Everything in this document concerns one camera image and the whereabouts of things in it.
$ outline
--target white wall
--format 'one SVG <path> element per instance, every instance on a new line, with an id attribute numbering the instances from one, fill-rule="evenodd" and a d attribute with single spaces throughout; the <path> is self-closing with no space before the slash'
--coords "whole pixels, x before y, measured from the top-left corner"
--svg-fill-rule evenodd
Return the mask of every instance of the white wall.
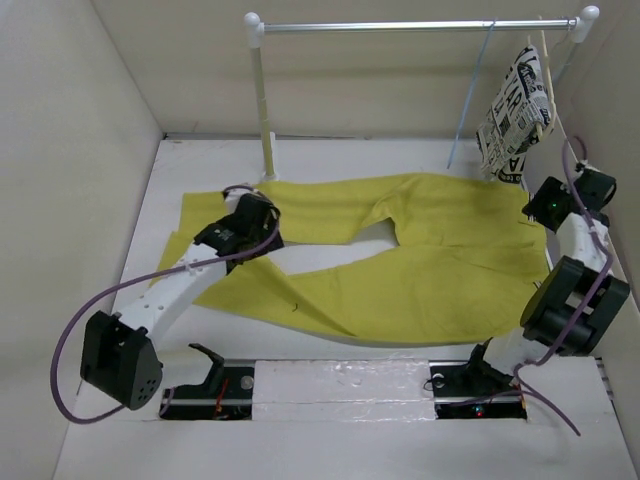
<path id="1" fill-rule="evenodd" d="M 602 16 L 558 89 L 568 134 L 589 147 L 589 160 L 618 180 L 609 211 L 612 236 L 627 278 L 640 298 L 640 2 L 600 0 Z M 598 349 L 624 434 L 640 471 L 640 315 L 622 312 Z"/>
<path id="2" fill-rule="evenodd" d="M 579 0 L 93 0 L 164 131 L 257 133 L 242 18 L 265 22 L 522 19 L 577 13 Z M 562 32 L 549 36 L 551 42 Z M 485 33 L 268 37 L 280 134 L 448 136 Z M 524 33 L 496 33 L 467 135 L 487 110 Z"/>
<path id="3" fill-rule="evenodd" d="M 0 0 L 0 478 L 53 475 L 48 368 L 120 273 L 160 139 L 89 0 Z M 79 384 L 79 342 L 63 366 Z"/>

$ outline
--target white post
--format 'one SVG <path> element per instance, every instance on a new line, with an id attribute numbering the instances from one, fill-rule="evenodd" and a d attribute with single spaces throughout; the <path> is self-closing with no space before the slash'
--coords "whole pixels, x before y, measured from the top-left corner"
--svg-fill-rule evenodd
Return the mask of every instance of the white post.
<path id="1" fill-rule="evenodd" d="M 267 113 L 267 96 L 264 90 L 264 74 L 262 72 L 262 56 L 260 47 L 264 37 L 264 23 L 256 13 L 247 13 L 244 16 L 244 24 L 247 28 L 247 39 L 251 49 L 251 67 L 253 69 L 253 81 L 256 88 L 258 101 L 258 118 L 260 125 L 260 138 L 262 139 L 262 154 L 264 156 L 265 178 L 274 179 L 276 172 L 273 166 L 273 146 L 271 143 L 271 128 Z"/>

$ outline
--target white ball finial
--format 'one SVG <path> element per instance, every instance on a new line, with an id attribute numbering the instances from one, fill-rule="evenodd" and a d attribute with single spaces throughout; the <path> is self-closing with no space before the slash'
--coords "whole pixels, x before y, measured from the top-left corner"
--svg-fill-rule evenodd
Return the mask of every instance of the white ball finial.
<path id="1" fill-rule="evenodd" d="M 247 28 L 247 41 L 249 48 L 260 48 L 264 36 L 264 23 L 260 21 L 257 13 L 249 12 L 244 16 L 244 25 Z"/>
<path id="2" fill-rule="evenodd" d="M 595 5 L 584 7 L 580 12 L 580 18 L 583 20 L 595 20 L 600 16 L 600 9 Z"/>
<path id="3" fill-rule="evenodd" d="M 247 27 L 257 27 L 260 25 L 260 16 L 257 13 L 249 12 L 244 16 L 244 24 Z"/>
<path id="4" fill-rule="evenodd" d="M 591 5 L 589 7 L 584 7 L 582 12 L 580 12 L 580 16 L 577 18 L 576 28 L 573 30 L 573 34 L 571 35 L 571 39 L 574 43 L 582 43 L 584 39 L 587 38 L 589 34 L 589 30 L 593 26 L 593 22 L 600 16 L 600 9 L 595 5 Z"/>

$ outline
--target yellow cloth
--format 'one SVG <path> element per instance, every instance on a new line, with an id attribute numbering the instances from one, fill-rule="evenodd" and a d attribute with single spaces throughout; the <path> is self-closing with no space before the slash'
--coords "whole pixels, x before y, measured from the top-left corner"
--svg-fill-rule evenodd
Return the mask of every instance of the yellow cloth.
<path id="1" fill-rule="evenodd" d="M 366 341 L 476 342 L 515 327 L 547 274 L 545 234 L 520 212 L 519 188 L 432 174 L 259 185 L 282 212 L 286 241 L 347 243 L 391 218 L 399 247 L 311 273 L 285 275 L 262 257 L 195 303 L 283 326 Z M 160 268 L 225 214 L 220 193 L 186 194 Z"/>

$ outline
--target hanging garment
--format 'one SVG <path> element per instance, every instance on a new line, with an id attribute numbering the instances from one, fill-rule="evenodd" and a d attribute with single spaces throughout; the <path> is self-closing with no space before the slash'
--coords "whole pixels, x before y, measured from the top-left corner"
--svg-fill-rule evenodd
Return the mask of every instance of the hanging garment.
<path id="1" fill-rule="evenodd" d="M 550 120 L 540 56 L 536 47 L 529 45 L 509 67 L 476 132 L 485 175 L 505 183 L 520 183 L 525 154 L 539 142 L 536 124 L 544 129 Z"/>

